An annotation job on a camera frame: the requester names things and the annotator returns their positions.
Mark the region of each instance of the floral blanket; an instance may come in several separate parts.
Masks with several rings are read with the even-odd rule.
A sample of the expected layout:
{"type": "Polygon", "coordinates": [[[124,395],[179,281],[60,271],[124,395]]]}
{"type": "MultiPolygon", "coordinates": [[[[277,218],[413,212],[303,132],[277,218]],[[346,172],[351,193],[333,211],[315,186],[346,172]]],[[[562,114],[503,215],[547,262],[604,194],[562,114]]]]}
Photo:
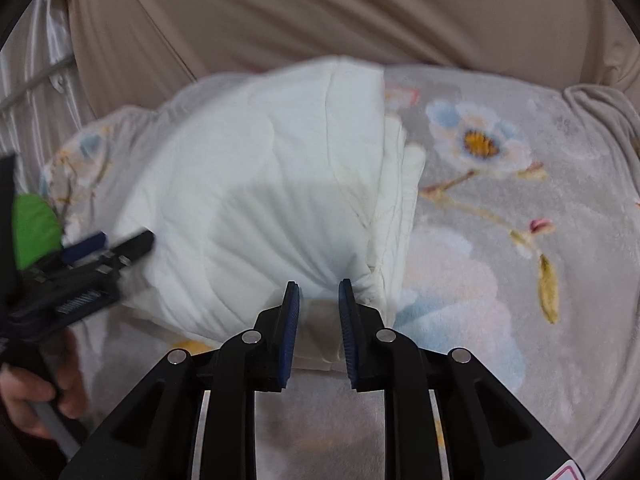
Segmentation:
{"type": "MultiPolygon", "coordinates": [[[[225,81],[206,78],[158,111],[116,112],[56,155],[42,192],[70,241],[110,232],[157,147],[199,103],[240,79],[225,81]]],[[[389,68],[386,82],[389,111],[428,152],[395,329],[427,349],[469,348],[595,479],[640,418],[637,113],[621,93],[597,86],[557,92],[424,66],[389,68]]],[[[121,332],[112,344],[142,358],[121,332]]],[[[102,366],[117,376],[122,360],[102,366]]],[[[294,375],[297,390],[313,384],[322,409],[292,400],[280,413],[275,400],[258,400],[258,445],[267,450],[258,462],[277,456],[274,478],[316,478],[318,456],[370,478],[383,449],[379,399],[349,397],[358,407],[348,424],[328,424],[327,403],[349,395],[337,381],[294,375]],[[262,426],[260,417],[274,413],[290,424],[262,426]],[[283,433],[316,426],[324,433],[304,449],[283,433]]],[[[101,398],[103,388],[94,391],[101,398]]]]}

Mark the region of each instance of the finger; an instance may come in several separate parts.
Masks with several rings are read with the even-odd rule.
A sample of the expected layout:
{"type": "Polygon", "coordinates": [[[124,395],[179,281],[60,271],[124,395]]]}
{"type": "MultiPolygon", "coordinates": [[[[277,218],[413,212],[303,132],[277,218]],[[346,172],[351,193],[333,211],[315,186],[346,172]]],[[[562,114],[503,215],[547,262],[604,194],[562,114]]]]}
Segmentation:
{"type": "Polygon", "coordinates": [[[58,386],[63,390],[68,390],[80,377],[78,354],[75,349],[67,347],[62,363],[58,368],[58,386]]]}
{"type": "Polygon", "coordinates": [[[47,428],[44,427],[44,424],[26,402],[23,400],[9,400],[8,402],[5,401],[4,405],[6,406],[9,420],[20,431],[39,438],[51,438],[47,428]]]}
{"type": "Polygon", "coordinates": [[[78,377],[76,382],[63,393],[58,409],[69,418],[80,418],[86,411],[87,404],[84,384],[82,384],[82,378],[78,377]]]}
{"type": "Polygon", "coordinates": [[[0,374],[0,395],[5,402],[34,400],[46,402],[56,396],[52,384],[23,368],[7,366],[0,374]]]}
{"type": "Polygon", "coordinates": [[[62,337],[65,341],[65,349],[68,352],[76,352],[78,349],[78,342],[76,341],[76,335],[70,328],[65,328],[62,332],[62,337]]]}

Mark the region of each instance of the beige fabric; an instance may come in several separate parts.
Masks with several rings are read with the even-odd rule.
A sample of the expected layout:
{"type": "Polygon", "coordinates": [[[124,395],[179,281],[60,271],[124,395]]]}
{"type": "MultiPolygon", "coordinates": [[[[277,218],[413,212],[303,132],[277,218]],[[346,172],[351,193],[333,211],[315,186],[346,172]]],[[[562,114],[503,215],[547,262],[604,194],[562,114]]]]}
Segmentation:
{"type": "Polygon", "coordinates": [[[70,0],[98,116],[156,107],[220,71],[324,54],[428,62],[561,89],[597,82],[640,108],[640,48],[610,0],[70,0]]]}

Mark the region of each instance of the metal screw head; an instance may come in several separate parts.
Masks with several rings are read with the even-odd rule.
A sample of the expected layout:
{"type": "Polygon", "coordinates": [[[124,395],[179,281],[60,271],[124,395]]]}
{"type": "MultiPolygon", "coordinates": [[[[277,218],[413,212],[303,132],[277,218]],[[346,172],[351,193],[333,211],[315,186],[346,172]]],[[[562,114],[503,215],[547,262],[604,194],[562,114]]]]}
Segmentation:
{"type": "Polygon", "coordinates": [[[378,330],[376,337],[378,341],[382,341],[383,343],[392,343],[396,340],[396,333],[388,328],[383,328],[382,330],[378,330]]]}
{"type": "Polygon", "coordinates": [[[179,365],[187,358],[187,352],[184,350],[173,350],[169,352],[166,358],[172,365],[179,365]]]}
{"type": "Polygon", "coordinates": [[[471,361],[471,352],[466,348],[456,348],[451,352],[451,357],[455,362],[464,364],[471,361]]]}
{"type": "Polygon", "coordinates": [[[242,341],[244,341],[248,345],[254,345],[258,341],[260,341],[260,339],[262,339],[262,334],[257,330],[249,330],[248,332],[242,334],[242,341]]]}

